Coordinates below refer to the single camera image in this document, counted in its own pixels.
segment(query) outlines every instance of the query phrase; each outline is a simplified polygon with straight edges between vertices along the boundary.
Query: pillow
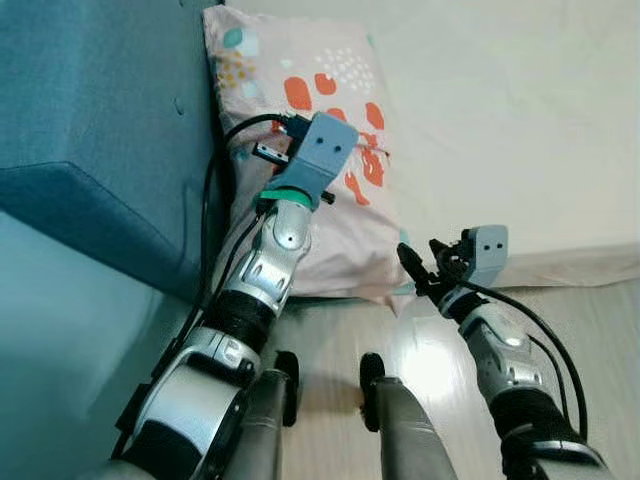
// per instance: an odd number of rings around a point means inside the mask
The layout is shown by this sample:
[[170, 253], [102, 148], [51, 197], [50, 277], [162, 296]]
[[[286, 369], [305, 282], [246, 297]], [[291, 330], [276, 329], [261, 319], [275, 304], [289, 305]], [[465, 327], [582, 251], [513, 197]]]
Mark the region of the pillow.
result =
[[[204, 10], [204, 27], [225, 131], [261, 113], [311, 118], [326, 111], [361, 133], [328, 188], [335, 203], [321, 204], [312, 215], [312, 247], [298, 266], [292, 294], [371, 300], [389, 294], [405, 276], [387, 188], [390, 107], [366, 31], [353, 23], [250, 16], [226, 6]], [[254, 217], [254, 196], [273, 175], [273, 165], [250, 153], [258, 140], [280, 151], [288, 146], [288, 137], [271, 124], [242, 132], [232, 145], [237, 193], [214, 285]]]

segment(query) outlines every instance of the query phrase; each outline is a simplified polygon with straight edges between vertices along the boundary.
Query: black cable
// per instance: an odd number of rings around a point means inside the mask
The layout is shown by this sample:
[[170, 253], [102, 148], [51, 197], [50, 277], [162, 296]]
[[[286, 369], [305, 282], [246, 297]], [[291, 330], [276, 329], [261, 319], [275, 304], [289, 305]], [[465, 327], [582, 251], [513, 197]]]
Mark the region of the black cable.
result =
[[174, 346], [180, 346], [182, 342], [187, 338], [187, 335], [191, 331], [191, 327], [196, 322], [200, 307], [204, 301], [207, 287], [209, 285], [207, 279], [209, 278], [209, 197], [211, 195], [211, 179], [213, 178], [213, 172], [216, 165], [215, 152], [211, 155], [209, 163], [207, 164], [207, 170], [204, 174], [204, 186], [202, 188], [202, 208], [200, 210], [200, 272], [198, 275], [198, 291], [196, 297], [193, 300], [191, 310], [187, 315], [187, 318], [178, 333]]
[[556, 371], [556, 378], [558, 380], [558, 389], [560, 390], [560, 401], [562, 402], [562, 414], [564, 415], [564, 418], [567, 419], [567, 422], [571, 423], [569, 419], [569, 407], [567, 406], [567, 393], [564, 389], [564, 378], [562, 378], [562, 371], [560, 370], [560, 365], [558, 365], [558, 362], [556, 361], [556, 358], [553, 356], [553, 353], [551, 353], [551, 350], [549, 350], [549, 348], [547, 348], [547, 346], [544, 343], [542, 343], [533, 335], [529, 335], [529, 340], [531, 340], [532, 343], [537, 345], [538, 348], [547, 355], [547, 358], [553, 365], [553, 369]]
[[262, 218], [261, 213], [255, 216], [255, 218], [251, 221], [251, 223], [247, 226], [247, 228], [245, 228], [244, 231], [240, 234], [240, 236], [236, 240], [236, 243], [233, 244], [233, 247], [231, 248], [231, 251], [227, 256], [227, 263], [224, 264], [222, 275], [220, 276], [220, 279], [218, 280], [218, 284], [216, 285], [216, 289], [213, 292], [213, 295], [211, 295], [211, 298], [209, 299], [207, 306], [204, 308], [201, 318], [207, 317], [208, 315], [211, 314], [210, 310], [215, 305], [215, 301], [218, 298], [218, 295], [220, 295], [220, 291], [222, 290], [224, 282], [227, 280], [227, 276], [229, 275], [229, 271], [231, 270], [231, 265], [233, 265], [233, 260], [236, 254], [238, 253], [238, 249], [244, 243], [245, 239], [251, 233], [251, 231], [256, 227], [256, 225], [258, 225], [260, 218]]
[[246, 120], [233, 127], [231, 130], [229, 130], [224, 136], [225, 149], [229, 146], [229, 142], [231, 141], [231, 139], [242, 130], [245, 130], [257, 123], [267, 122], [269, 120], [273, 120], [274, 122], [286, 125], [289, 117], [287, 117], [286, 115], [281, 115], [279, 113], [263, 113], [262, 115], [256, 115], [255, 117], [247, 118]]
[[510, 305], [517, 310], [520, 310], [527, 317], [529, 317], [538, 327], [540, 327], [540, 330], [542, 330], [542, 332], [547, 336], [547, 338], [551, 340], [551, 343], [553, 343], [553, 346], [558, 350], [558, 353], [560, 353], [560, 356], [562, 357], [562, 360], [564, 361], [565, 365], [567, 366], [567, 370], [569, 371], [569, 377], [571, 377], [571, 383], [573, 384], [573, 389], [576, 393], [576, 401], [578, 403], [578, 419], [580, 424], [580, 428], [579, 428], [580, 436], [584, 438], [584, 440], [586, 441], [587, 434], [589, 432], [588, 419], [587, 419], [587, 401], [584, 396], [582, 382], [580, 381], [580, 374], [578, 373], [578, 370], [576, 369], [576, 366], [573, 363], [571, 355], [563, 345], [562, 341], [557, 337], [555, 332], [551, 329], [551, 327], [542, 318], [540, 318], [533, 310], [521, 304], [517, 300], [514, 300], [510, 297], [507, 297], [506, 295], [498, 293], [489, 288], [481, 287], [480, 285], [476, 285], [475, 283], [467, 282], [466, 280], [461, 280], [453, 277], [452, 277], [452, 280], [462, 287], [466, 287], [469, 290], [482, 293], [487, 297], [495, 298], [496, 300], [500, 300], [501, 302], [504, 302], [507, 305]]
[[124, 452], [124, 447], [127, 444], [128, 440], [129, 434], [126, 432], [120, 432], [118, 441], [116, 442], [115, 446], [113, 447], [113, 451], [111, 452], [111, 460], [117, 460], [118, 458], [120, 458], [120, 456]]

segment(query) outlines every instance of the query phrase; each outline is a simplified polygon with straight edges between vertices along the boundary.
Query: floor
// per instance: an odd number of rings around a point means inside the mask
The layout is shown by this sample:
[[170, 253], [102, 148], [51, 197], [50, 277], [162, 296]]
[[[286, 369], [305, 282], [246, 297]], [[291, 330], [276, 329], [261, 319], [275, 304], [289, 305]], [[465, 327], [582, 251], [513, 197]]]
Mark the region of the floor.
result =
[[[510, 294], [541, 314], [572, 353], [588, 401], [590, 444], [616, 478], [640, 479], [640, 281]], [[526, 325], [518, 313], [514, 318]], [[473, 359], [452, 322], [427, 300], [416, 300], [399, 319], [350, 301], [289, 305], [267, 357], [276, 349], [295, 351], [303, 369], [298, 423], [283, 437], [284, 480], [381, 478], [378, 435], [365, 430], [359, 415], [358, 361], [367, 351], [381, 353], [387, 372], [418, 397], [460, 480], [503, 478]], [[553, 371], [539, 359], [557, 399]]]

